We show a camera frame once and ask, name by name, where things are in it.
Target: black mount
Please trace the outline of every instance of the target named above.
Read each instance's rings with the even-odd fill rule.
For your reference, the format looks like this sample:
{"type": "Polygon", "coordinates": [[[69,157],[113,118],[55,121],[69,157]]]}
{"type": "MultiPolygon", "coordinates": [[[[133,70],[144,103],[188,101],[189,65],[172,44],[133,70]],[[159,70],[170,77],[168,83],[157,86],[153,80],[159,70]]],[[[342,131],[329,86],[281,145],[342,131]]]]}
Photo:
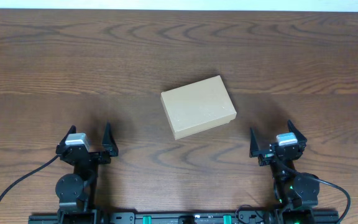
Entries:
{"type": "Polygon", "coordinates": [[[254,131],[250,130],[250,157],[258,157],[259,165],[269,165],[274,178],[274,193],[280,202],[270,209],[240,207],[236,212],[218,213],[105,213],[94,204],[98,166],[109,164],[110,157],[118,156],[118,148],[108,123],[102,145],[104,151],[89,152],[86,135],[77,134],[72,126],[56,148],[60,159],[74,166],[74,173],[64,175],[56,185],[59,198],[57,215],[33,215],[29,224],[333,224],[338,221],[337,211],[315,210],[318,204],[319,184],[302,175],[282,169],[282,164],[294,169],[307,139],[288,120],[290,133],[278,135],[278,142],[269,149],[260,150],[254,131]]]}

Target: cable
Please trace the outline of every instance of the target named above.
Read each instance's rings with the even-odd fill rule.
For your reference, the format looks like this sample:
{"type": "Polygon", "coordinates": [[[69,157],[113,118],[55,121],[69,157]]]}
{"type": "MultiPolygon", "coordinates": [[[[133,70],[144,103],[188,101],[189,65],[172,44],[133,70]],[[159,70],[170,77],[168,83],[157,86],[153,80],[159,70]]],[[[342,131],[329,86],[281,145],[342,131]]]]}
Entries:
{"type": "Polygon", "coordinates": [[[335,185],[333,183],[330,183],[328,181],[325,181],[325,180],[321,180],[319,178],[315,178],[315,177],[312,177],[312,176],[308,176],[308,175],[303,175],[302,173],[296,171],[296,170],[293,170],[289,167],[287,167],[286,165],[283,164],[283,162],[277,158],[277,156],[274,156],[275,157],[275,161],[276,163],[282,168],[282,169],[285,169],[286,171],[292,173],[292,174],[295,174],[295,175],[300,175],[304,178],[307,178],[307,179],[311,179],[311,180],[314,180],[314,181],[317,181],[317,182],[320,182],[322,184],[325,184],[325,185],[328,185],[330,187],[333,187],[335,189],[338,189],[340,190],[341,192],[343,192],[347,198],[347,204],[346,204],[346,208],[345,210],[343,211],[343,214],[341,215],[341,217],[339,217],[339,220],[336,222],[336,224],[339,224],[344,218],[345,216],[347,215],[349,209],[351,208],[351,196],[349,195],[349,193],[347,193],[347,191],[345,189],[343,189],[342,187],[338,186],[338,185],[335,185]]]}
{"type": "Polygon", "coordinates": [[[20,181],[28,178],[29,176],[35,174],[36,172],[42,170],[43,168],[47,167],[49,164],[51,164],[53,161],[55,161],[59,156],[55,156],[53,159],[51,159],[49,162],[47,162],[46,164],[40,166],[39,168],[29,172],[28,174],[22,176],[21,178],[17,179],[15,182],[13,182],[13,184],[11,184],[0,196],[0,203],[1,200],[4,198],[4,196],[7,194],[8,191],[10,191],[16,184],[18,184],[20,181]]]}
{"type": "MultiPolygon", "coordinates": [[[[244,223],[244,224],[249,224],[249,223],[243,222],[243,221],[239,218],[239,210],[240,210],[242,207],[244,207],[244,206],[253,208],[253,206],[251,206],[251,205],[240,205],[240,207],[237,208],[237,210],[236,210],[236,212],[234,213],[234,215],[236,216],[236,218],[237,218],[240,222],[242,222],[242,223],[244,223]]],[[[262,219],[262,221],[256,222],[256,224],[262,223],[262,222],[264,221],[264,218],[263,218],[261,215],[259,215],[258,211],[255,210],[254,212],[258,215],[259,218],[262,219]]]]}

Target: white wall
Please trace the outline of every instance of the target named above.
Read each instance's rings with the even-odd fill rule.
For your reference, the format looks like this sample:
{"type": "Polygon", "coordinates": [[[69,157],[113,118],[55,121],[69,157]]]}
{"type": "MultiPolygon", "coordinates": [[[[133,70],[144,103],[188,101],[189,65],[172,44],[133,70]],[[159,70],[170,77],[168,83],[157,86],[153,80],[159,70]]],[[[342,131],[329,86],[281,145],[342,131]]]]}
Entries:
{"type": "Polygon", "coordinates": [[[0,8],[358,12],[358,0],[0,0],[0,8]]]}

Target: beige box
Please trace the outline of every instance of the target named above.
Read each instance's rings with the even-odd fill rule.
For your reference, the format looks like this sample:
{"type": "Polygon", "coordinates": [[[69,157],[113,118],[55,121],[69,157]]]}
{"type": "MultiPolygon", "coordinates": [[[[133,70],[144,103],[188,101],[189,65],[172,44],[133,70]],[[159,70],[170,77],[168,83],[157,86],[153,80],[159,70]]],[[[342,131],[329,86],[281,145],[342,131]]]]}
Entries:
{"type": "Polygon", "coordinates": [[[236,110],[220,75],[161,93],[175,139],[226,124],[236,110]]]}

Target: wood grain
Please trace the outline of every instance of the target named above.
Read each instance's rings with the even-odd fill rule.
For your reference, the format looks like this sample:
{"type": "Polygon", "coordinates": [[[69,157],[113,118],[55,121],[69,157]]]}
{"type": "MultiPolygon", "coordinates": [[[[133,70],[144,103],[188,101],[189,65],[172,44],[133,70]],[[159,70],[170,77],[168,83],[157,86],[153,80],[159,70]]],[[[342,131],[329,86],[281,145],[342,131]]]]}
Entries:
{"type": "MultiPolygon", "coordinates": [[[[100,168],[98,203],[138,211],[275,203],[268,167],[248,158],[292,119],[309,139],[300,171],[349,191],[358,223],[358,13],[0,10],[0,193],[54,155],[75,124],[120,156],[100,168]],[[221,75],[227,125],[174,141],[160,92],[221,75]]],[[[55,212],[54,162],[13,188],[0,223],[55,212]]],[[[346,206],[321,186],[321,208],[346,206]]]]}

